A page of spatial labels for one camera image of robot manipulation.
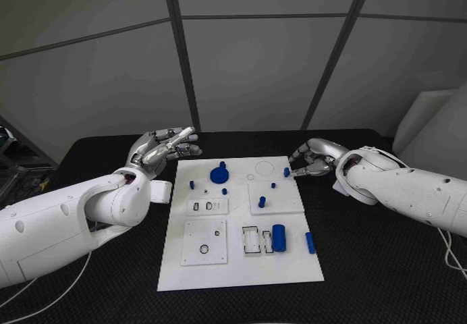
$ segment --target black mat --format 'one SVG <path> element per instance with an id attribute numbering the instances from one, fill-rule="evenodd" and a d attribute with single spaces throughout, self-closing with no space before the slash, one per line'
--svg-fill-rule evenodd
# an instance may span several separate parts
<path id="1" fill-rule="evenodd" d="M 205 133 L 202 158 L 290 155 L 312 137 L 349 149 L 389 149 L 371 130 Z M 113 173 L 137 138 L 79 140 L 48 190 Z M 162 180 L 173 182 L 176 164 Z M 143 224 L 94 252 L 69 294 L 23 323 L 467 323 L 467 281 L 444 265 L 435 229 L 335 192 L 333 175 L 297 182 L 325 282 L 157 292 L 170 206 L 152 204 Z M 459 256 L 467 255 L 459 237 L 454 248 Z M 0 310 L 0 322 L 56 299 L 84 262 L 38 280 Z M 22 286 L 0 291 L 0 303 Z"/>

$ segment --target blue disc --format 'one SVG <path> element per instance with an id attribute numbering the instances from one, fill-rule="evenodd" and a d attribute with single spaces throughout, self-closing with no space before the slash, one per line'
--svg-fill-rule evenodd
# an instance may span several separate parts
<path id="1" fill-rule="evenodd" d="M 229 172 L 225 167 L 216 167 L 211 171 L 209 178 L 214 183 L 222 184 L 229 179 Z"/>

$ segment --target vertical beam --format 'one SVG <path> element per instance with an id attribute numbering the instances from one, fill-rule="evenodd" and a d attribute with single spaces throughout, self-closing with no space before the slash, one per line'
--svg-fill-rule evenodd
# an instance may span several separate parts
<path id="1" fill-rule="evenodd" d="M 335 72 L 340 54 L 343 53 L 343 47 L 346 46 L 349 40 L 350 32 L 353 29 L 355 22 L 358 21 L 358 15 L 361 13 L 363 4 L 365 4 L 365 0 L 353 0 L 352 2 L 346 21 L 343 22 L 343 27 L 340 28 L 339 37 L 336 40 L 333 51 L 330 52 L 330 57 L 323 71 L 322 79 L 319 81 L 319 86 L 316 87 L 314 96 L 309 106 L 307 114 L 304 116 L 304 123 L 301 124 L 300 127 L 301 130 L 306 130 L 309 128 L 312 117 L 314 115 L 316 108 L 319 107 L 319 102 L 322 100 L 326 86 Z"/>
<path id="2" fill-rule="evenodd" d="M 199 112 L 198 112 L 198 105 L 196 105 L 190 60 L 188 59 L 188 43 L 185 41 L 180 5 L 179 5 L 179 0 L 166 0 L 166 1 L 167 1 L 167 8 L 170 14 L 175 44 L 177 46 L 177 54 L 179 54 L 182 76 L 183 76 L 183 83 L 185 83 L 185 92 L 188 93 L 188 104 L 190 107 L 192 122 L 198 132 L 201 132 L 202 124 L 199 122 Z"/>

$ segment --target robotic hand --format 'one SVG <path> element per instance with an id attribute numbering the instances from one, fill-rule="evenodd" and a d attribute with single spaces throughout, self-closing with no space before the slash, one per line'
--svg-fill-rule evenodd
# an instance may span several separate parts
<path id="1" fill-rule="evenodd" d="M 410 168 L 376 148 L 350 151 L 320 138 L 299 147 L 288 162 L 301 157 L 310 165 L 293 170 L 293 176 L 323 176 L 336 169 L 333 188 L 342 194 L 369 205 L 381 202 L 423 223 L 467 236 L 467 181 Z"/>
<path id="2" fill-rule="evenodd" d="M 147 132 L 131 146 L 126 166 L 113 174 L 0 211 L 0 288 L 62 268 L 140 224 L 150 202 L 169 203 L 172 184 L 153 179 L 169 160 L 202 154 L 190 144 L 198 140 L 193 131 Z M 95 231 L 87 219 L 100 224 Z"/>

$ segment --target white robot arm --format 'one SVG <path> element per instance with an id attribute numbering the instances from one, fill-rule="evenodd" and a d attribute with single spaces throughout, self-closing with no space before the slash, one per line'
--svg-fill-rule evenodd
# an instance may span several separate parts
<path id="1" fill-rule="evenodd" d="M 349 151 L 339 144 L 312 138 L 288 161 L 300 157 L 309 166 L 293 176 L 322 176 L 336 169 L 335 189 L 361 202 L 381 202 L 389 209 L 467 237 L 467 181 L 399 166 L 399 159 L 376 148 Z"/>
<path id="2" fill-rule="evenodd" d="M 153 180 L 166 161 L 202 151 L 193 128 L 146 133 L 113 174 L 0 211 L 0 288 L 46 275 L 140 224 L 150 202 L 169 203 L 172 184 Z M 104 229 L 90 231 L 87 218 Z"/>

